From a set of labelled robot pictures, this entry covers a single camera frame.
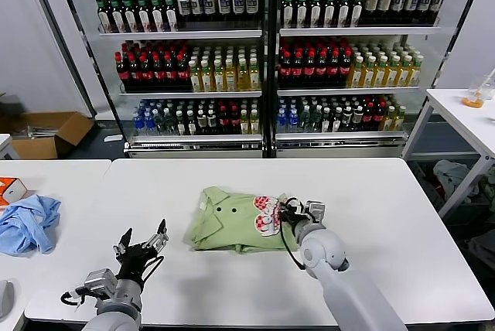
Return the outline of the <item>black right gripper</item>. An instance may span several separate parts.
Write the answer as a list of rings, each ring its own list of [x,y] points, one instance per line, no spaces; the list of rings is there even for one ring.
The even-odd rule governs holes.
[[[283,221],[288,223],[291,230],[296,230],[298,224],[308,223],[308,217],[304,213],[296,213],[292,210],[287,210],[287,204],[285,201],[278,201],[278,212],[275,214],[275,226],[281,227]]]

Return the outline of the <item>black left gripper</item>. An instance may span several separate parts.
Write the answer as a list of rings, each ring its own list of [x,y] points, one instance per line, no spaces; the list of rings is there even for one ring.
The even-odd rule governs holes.
[[[116,278],[142,281],[148,263],[157,257],[157,250],[162,250],[169,241],[166,220],[161,220],[157,232],[144,243],[144,247],[141,245],[129,247],[131,235],[132,229],[129,228],[113,246],[115,258],[121,265]]]

